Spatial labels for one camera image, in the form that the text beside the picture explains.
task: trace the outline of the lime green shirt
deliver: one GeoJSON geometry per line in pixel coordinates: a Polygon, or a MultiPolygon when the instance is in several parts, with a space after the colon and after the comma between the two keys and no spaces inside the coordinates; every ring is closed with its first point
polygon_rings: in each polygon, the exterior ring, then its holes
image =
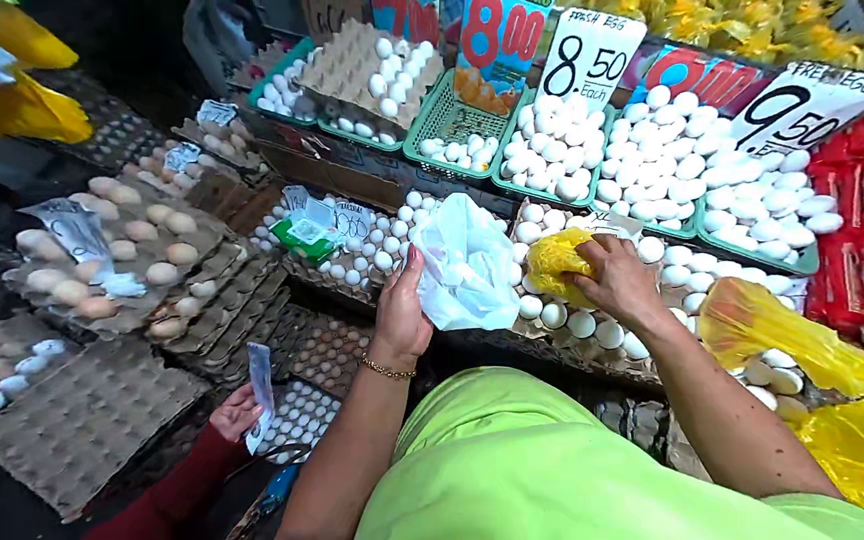
{"type": "Polygon", "coordinates": [[[418,405],[356,538],[864,540],[864,510],[673,471],[532,375],[477,368],[418,405]]]}

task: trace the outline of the hand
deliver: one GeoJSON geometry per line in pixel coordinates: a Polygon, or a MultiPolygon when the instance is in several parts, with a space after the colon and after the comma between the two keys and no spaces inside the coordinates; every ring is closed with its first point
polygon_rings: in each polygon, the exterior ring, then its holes
{"type": "Polygon", "coordinates": [[[232,392],[219,408],[212,412],[208,422],[223,439],[237,443],[261,414],[262,405],[256,403],[256,392],[249,382],[232,392]]]}
{"type": "Polygon", "coordinates": [[[655,276],[642,264],[631,240],[612,234],[593,238],[576,247],[575,253],[591,265],[595,278],[563,273],[585,298],[633,332],[662,317],[675,317],[663,304],[655,276]]]}
{"type": "Polygon", "coordinates": [[[378,299],[375,338],[368,359],[394,371],[412,371],[432,338],[432,321],[419,303],[419,278],[426,260],[409,246],[408,264],[391,275],[378,299]]]}

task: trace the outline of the gold bracelet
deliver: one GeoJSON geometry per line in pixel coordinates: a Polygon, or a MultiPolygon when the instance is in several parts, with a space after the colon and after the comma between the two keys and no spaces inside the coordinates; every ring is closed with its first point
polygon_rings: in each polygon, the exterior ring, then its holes
{"type": "Polygon", "coordinates": [[[416,375],[416,370],[392,371],[390,369],[386,369],[378,365],[376,362],[369,360],[368,358],[366,358],[366,356],[362,356],[362,363],[365,364],[368,369],[374,371],[375,373],[379,375],[384,375],[386,377],[391,377],[392,379],[412,379],[416,375]]]}

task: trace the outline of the red sleeve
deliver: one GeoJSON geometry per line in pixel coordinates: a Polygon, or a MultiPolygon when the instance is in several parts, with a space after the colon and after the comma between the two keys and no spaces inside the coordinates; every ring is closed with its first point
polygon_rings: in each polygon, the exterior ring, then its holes
{"type": "Polygon", "coordinates": [[[121,514],[95,528],[87,540],[166,540],[175,527],[217,492],[225,478],[250,458],[242,443],[230,443],[211,423],[188,457],[152,485],[121,514]]]}

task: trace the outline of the white plastic bag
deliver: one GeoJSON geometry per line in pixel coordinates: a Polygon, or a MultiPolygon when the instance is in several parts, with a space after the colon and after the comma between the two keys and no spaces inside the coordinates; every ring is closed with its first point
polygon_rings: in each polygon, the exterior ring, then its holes
{"type": "Polygon", "coordinates": [[[494,221],[469,195],[453,193],[416,227],[412,243],[425,256],[418,298],[439,330],[507,329],[516,322],[512,240],[494,221]]]}

